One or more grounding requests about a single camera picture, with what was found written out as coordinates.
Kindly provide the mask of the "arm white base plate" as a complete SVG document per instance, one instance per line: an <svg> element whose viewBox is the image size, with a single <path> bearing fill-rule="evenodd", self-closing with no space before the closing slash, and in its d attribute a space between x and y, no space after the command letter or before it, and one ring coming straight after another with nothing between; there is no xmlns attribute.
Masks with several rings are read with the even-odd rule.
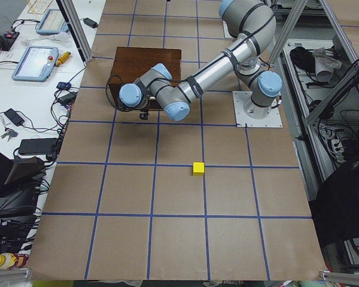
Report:
<svg viewBox="0 0 359 287"><path fill-rule="evenodd" d="M281 116L274 99L271 106L261 108L251 101L251 91L233 91L233 104L237 127L282 128Z"/></svg>

